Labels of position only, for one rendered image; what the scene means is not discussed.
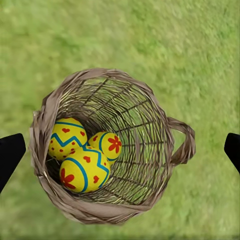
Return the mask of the easter egg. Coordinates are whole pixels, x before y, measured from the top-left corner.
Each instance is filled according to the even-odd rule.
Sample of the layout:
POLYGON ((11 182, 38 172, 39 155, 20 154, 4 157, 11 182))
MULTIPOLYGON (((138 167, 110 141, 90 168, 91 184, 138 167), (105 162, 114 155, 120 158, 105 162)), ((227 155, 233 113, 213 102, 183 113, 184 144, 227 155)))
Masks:
POLYGON ((114 162, 121 157, 122 154, 122 143, 119 135, 101 131, 88 139, 88 146, 95 147, 101 150, 108 158, 109 164, 114 165, 114 162))
POLYGON ((107 156, 94 146, 82 146, 69 153, 59 165, 58 177, 67 190, 90 193, 104 187, 112 172, 107 156))
POLYGON ((83 121, 76 119, 77 117, 70 116, 55 121, 47 158, 61 164, 73 150, 82 146, 88 146, 88 139, 92 135, 86 125, 81 124, 83 121))

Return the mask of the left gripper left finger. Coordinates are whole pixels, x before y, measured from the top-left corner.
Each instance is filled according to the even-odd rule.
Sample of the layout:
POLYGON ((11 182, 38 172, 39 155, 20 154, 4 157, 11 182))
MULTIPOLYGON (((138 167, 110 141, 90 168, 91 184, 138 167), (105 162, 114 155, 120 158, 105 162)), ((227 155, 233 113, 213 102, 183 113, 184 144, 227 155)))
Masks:
POLYGON ((0 138, 0 193, 26 152, 21 133, 0 138))

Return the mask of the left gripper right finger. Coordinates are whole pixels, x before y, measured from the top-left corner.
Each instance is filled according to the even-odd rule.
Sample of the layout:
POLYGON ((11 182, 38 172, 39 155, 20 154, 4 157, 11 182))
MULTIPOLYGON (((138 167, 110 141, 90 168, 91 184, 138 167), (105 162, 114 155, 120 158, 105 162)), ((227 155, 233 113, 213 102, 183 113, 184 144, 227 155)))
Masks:
POLYGON ((240 173, 240 135, 228 133, 224 151, 240 173))

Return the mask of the wicker basket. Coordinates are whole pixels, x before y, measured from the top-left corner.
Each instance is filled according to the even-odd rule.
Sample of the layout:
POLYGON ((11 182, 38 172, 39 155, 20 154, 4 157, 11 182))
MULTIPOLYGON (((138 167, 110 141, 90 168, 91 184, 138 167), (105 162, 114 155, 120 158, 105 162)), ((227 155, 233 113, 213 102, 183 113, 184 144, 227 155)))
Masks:
POLYGON ((194 129, 185 122, 171 116, 167 117, 150 86, 117 68, 93 67, 67 76, 57 89, 43 99, 41 110, 33 111, 29 133, 30 165, 34 167, 34 174, 39 183, 54 206, 60 208, 67 219, 80 222, 82 225, 122 227, 130 218, 151 210, 161 200, 173 174, 173 168, 187 164, 196 154, 194 129), (95 78, 103 78, 104 82, 93 84, 86 82, 95 78), (112 86, 107 84, 110 80, 119 83, 112 86), (101 98, 102 90, 110 96, 107 100, 101 98), (127 96, 134 102, 134 106, 125 107, 119 95, 127 96), (88 107, 88 103, 98 106, 92 109, 88 107), (115 105, 123 110, 120 111, 115 105), (103 109, 109 109, 111 113, 107 114, 103 109), (135 124, 129 113, 130 110, 137 109, 143 114, 139 116, 142 122, 139 125, 135 124), (105 119, 101 117, 100 122, 92 117, 98 112, 105 117, 105 119), (129 122, 124 114, 127 114, 129 122), (86 125, 91 135, 99 132, 118 134, 122 143, 121 150, 127 149, 127 159, 122 156, 114 162, 109 182, 95 192, 75 193, 66 189, 57 174, 46 167, 55 121, 65 117, 77 117, 76 120, 81 120, 83 122, 81 124, 86 125), (114 124, 116 129, 110 124, 114 124), (144 128, 148 140, 145 135, 139 136, 139 127, 144 128), (184 143, 174 155, 172 153, 175 139, 171 129, 185 134, 184 143), (150 153, 149 161, 145 157, 146 145, 150 153), (124 173, 120 171, 116 174, 120 169, 118 164, 125 165, 124 173), (128 174, 134 168, 132 174, 128 174), (128 197, 123 195, 123 189, 132 193, 138 186, 141 186, 140 191, 146 188, 143 196, 132 200, 130 195, 128 197), (112 202, 109 199, 112 199, 112 202))

